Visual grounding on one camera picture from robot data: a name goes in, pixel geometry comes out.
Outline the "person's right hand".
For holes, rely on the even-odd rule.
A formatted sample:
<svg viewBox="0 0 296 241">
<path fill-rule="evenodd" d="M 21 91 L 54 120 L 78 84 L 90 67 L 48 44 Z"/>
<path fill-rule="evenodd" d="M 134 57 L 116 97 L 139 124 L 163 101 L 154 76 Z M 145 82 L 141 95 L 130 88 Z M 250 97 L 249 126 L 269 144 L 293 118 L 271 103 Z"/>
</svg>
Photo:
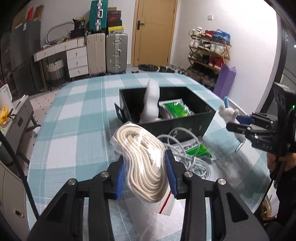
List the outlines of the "person's right hand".
<svg viewBox="0 0 296 241">
<path fill-rule="evenodd" d="M 284 171 L 289 171 L 295 167 L 295 153 L 287 153 L 284 157 L 279 157 L 272 153 L 266 153 L 266 157 L 271 180 L 276 180 L 278 169 L 282 162 L 285 163 Z"/>
</svg>

